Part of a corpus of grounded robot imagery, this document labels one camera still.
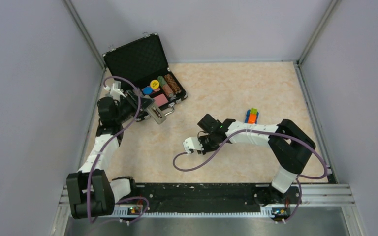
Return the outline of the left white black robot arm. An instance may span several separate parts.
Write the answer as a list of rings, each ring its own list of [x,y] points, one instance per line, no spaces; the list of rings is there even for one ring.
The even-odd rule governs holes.
[[[111,215],[116,204],[136,202],[142,206],[144,199],[138,197],[132,177],[109,180],[105,171],[123,140],[123,123],[154,105],[149,96],[139,97],[130,90],[119,99],[108,96],[98,100],[99,120],[93,149],[79,170],[66,178],[74,219],[87,218],[94,222],[97,217]]]

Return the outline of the white remote control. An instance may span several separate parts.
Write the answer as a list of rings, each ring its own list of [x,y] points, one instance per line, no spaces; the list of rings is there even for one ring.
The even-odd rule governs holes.
[[[157,124],[162,124],[166,121],[166,115],[162,110],[155,104],[149,105],[145,111],[153,118]]]

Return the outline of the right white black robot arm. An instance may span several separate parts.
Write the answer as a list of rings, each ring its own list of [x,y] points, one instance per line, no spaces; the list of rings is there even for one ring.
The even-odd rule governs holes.
[[[198,139],[199,154],[215,151],[223,143],[268,147],[280,165],[269,189],[269,197],[276,203],[289,196],[289,187],[302,173],[316,148],[315,142],[289,119],[278,124],[259,125],[235,119],[220,122],[206,114],[197,125],[205,132]]]

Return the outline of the black grey battery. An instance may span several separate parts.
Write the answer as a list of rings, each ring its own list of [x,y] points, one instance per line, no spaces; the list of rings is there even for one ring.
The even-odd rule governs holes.
[[[155,113],[155,115],[159,118],[159,119],[162,119],[162,113],[159,112],[156,108],[152,108],[153,110],[153,113]]]

